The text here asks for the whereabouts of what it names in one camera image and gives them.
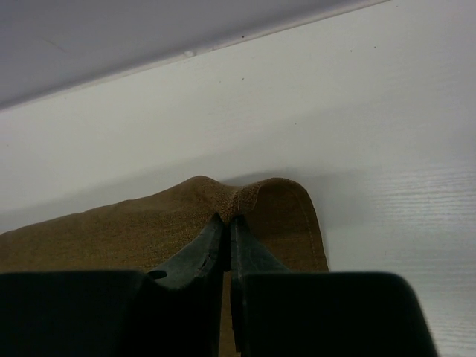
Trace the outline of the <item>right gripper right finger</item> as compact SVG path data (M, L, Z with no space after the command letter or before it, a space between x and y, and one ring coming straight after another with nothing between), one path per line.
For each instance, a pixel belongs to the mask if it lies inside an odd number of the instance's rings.
M294 272L235 218L231 311L242 356L435 356L416 294L384 272Z

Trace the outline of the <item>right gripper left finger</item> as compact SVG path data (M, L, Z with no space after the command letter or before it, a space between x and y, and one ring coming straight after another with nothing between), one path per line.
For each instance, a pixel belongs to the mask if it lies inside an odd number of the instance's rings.
M217 356L225 224L148 273L1 276L3 356Z

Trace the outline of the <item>brown cloth napkin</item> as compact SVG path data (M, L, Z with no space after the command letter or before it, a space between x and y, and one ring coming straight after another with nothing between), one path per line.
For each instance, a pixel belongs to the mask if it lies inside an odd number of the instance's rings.
M61 216L1 235L1 271L148 271L218 215L244 216L253 235L295 271L328 271L307 191L286 178L230 186L195 176L151 196Z

